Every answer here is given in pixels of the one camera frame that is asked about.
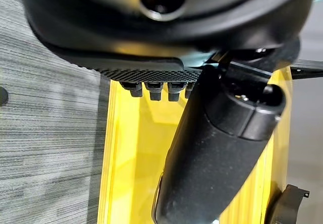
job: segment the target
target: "yellow surface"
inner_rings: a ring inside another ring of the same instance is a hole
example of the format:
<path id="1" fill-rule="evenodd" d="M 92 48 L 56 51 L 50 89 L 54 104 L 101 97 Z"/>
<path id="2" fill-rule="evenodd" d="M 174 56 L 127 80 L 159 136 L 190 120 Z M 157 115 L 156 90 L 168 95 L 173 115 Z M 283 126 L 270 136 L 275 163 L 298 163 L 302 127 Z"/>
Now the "yellow surface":
<path id="1" fill-rule="evenodd" d="M 286 186 L 291 109 L 289 68 L 275 72 L 288 105 L 265 151 L 239 194 L 221 215 L 221 224 L 262 224 L 273 196 Z M 99 198 L 99 224 L 153 224 L 151 207 L 167 151 L 186 104 L 132 98 L 111 82 L 107 134 Z"/>

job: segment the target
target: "gray carpet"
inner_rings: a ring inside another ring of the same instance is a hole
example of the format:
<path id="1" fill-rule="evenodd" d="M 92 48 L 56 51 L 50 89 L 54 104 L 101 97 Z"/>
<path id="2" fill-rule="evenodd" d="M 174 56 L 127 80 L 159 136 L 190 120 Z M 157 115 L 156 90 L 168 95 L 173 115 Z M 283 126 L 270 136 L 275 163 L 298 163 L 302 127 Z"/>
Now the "gray carpet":
<path id="1" fill-rule="evenodd" d="M 0 223 L 96 223 L 109 81 L 56 57 L 0 0 Z"/>

